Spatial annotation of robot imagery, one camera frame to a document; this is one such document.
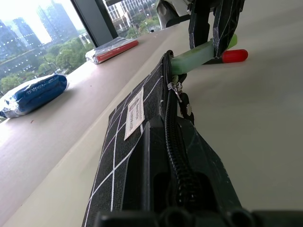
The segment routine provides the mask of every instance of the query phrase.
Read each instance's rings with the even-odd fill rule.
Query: zipper pull
[[[180,106],[181,115],[183,116],[183,118],[190,120],[192,124],[195,125],[195,117],[191,111],[189,98],[186,93],[182,92],[182,88],[183,88],[182,84],[180,82],[178,83],[170,82],[167,85],[167,87],[169,90],[173,90],[176,93]]]
[[[180,103],[182,103],[182,99],[180,98],[180,95],[182,94],[182,84],[180,82],[178,83],[173,83],[173,82],[170,82],[167,87],[169,88],[169,90],[173,90],[179,100]]]
[[[191,106],[190,106],[190,103],[189,103],[188,95],[186,93],[182,92],[179,95],[179,97],[182,100],[182,102],[179,101],[181,115],[185,119],[190,120],[192,122],[192,124],[195,125],[195,117],[194,117],[193,112],[191,111]]]

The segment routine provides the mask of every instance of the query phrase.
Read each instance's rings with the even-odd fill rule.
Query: zipper
[[[164,128],[173,187],[172,201],[175,202],[175,205],[187,210],[199,210],[202,206],[202,187],[190,167],[183,138],[178,130],[177,104],[178,101],[182,103],[180,98],[182,84],[174,84],[172,81],[171,55],[172,52],[167,52],[164,57],[166,70],[166,83],[164,85],[166,84],[168,87]]]
[[[181,115],[192,122],[193,125],[195,125],[195,118],[194,114],[191,111],[191,106],[189,103],[188,95],[184,92],[182,92],[182,84],[180,82],[170,82],[167,85],[169,90],[173,90],[178,98],[179,106]]]

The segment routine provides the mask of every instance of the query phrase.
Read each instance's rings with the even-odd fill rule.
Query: tree
[[[127,32],[127,39],[135,39],[138,37],[138,32],[136,31],[136,29],[134,29],[133,27],[130,27],[128,32]]]
[[[55,63],[56,62],[56,56],[57,55],[53,55],[52,53],[47,53],[46,55],[44,55],[45,59],[47,60],[47,62],[49,63]]]
[[[157,16],[153,16],[152,18],[147,18],[140,23],[139,32],[140,34],[149,33],[153,27],[158,26],[159,24],[160,23]]]
[[[140,24],[142,21],[144,21],[146,19],[145,15],[140,13],[140,14],[137,14],[133,17],[133,23],[134,24]]]
[[[2,96],[4,96],[4,92],[3,92],[2,83],[1,83],[1,80],[0,80],[0,98]]]
[[[74,63],[74,68],[78,68],[80,67],[84,62],[86,62],[86,58],[85,58],[85,54],[86,54],[86,50],[83,48],[81,49],[78,54],[77,54],[77,58],[76,61]]]
[[[46,71],[48,71],[48,70],[50,70],[50,69],[51,69],[51,67],[50,67],[47,63],[42,63],[42,64],[39,66],[37,72],[38,72],[39,74],[41,74],[41,73],[44,73],[44,72],[46,72]]]
[[[71,61],[73,59],[73,51],[69,49],[61,50],[60,54],[56,58],[56,64],[61,69],[72,70],[73,66]]]
[[[33,73],[33,72],[27,72],[25,74],[25,80],[24,80],[24,82],[34,79],[35,76],[36,76],[35,73]]]
[[[20,83],[18,81],[18,77],[16,76],[8,76],[1,79],[2,92],[7,93],[11,89],[19,86]]]
[[[62,44],[57,44],[57,45],[50,47],[47,50],[47,52],[52,54],[53,56],[57,56],[59,54],[61,48],[62,48]]]
[[[79,50],[83,49],[84,46],[81,42],[81,40],[79,38],[73,38],[67,42],[65,42],[60,51],[59,52],[62,52],[62,50],[66,49],[66,50],[71,50],[75,53],[77,53]]]
[[[92,49],[95,48],[94,44],[93,43],[89,43],[89,44],[85,44],[85,50],[88,52],[88,51],[91,51]]]

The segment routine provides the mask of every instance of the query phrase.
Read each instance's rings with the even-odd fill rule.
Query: fabric label
[[[127,106],[124,140],[126,140],[142,124],[144,119],[142,88]]]

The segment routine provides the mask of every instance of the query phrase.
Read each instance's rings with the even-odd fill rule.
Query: skyscraper
[[[12,55],[18,55],[25,51],[24,44],[18,39],[10,26],[6,26],[0,20],[0,61],[6,60]]]
[[[51,4],[45,9],[39,6],[37,14],[52,38],[52,42],[64,43],[78,36],[77,30],[62,4],[51,0]]]
[[[19,39],[25,43],[28,49],[34,49],[41,45],[40,40],[35,35],[31,27],[24,21],[23,18],[19,17],[13,20],[16,29],[20,32]]]

